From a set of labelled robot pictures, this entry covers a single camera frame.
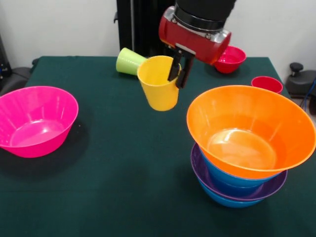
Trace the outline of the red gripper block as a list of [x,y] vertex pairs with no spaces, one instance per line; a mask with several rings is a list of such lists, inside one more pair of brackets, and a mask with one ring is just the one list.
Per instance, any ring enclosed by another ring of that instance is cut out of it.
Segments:
[[[185,87],[190,74],[194,56],[196,59],[207,63],[215,63],[223,54],[230,43],[231,32],[225,29],[217,31],[203,32],[202,29],[190,27],[184,23],[177,14],[181,9],[177,6],[170,6],[161,17],[158,35],[162,42],[176,49],[172,60],[168,81],[173,81],[177,77],[176,86],[178,89]],[[184,68],[181,70],[179,63],[183,51],[194,56],[185,59]]]

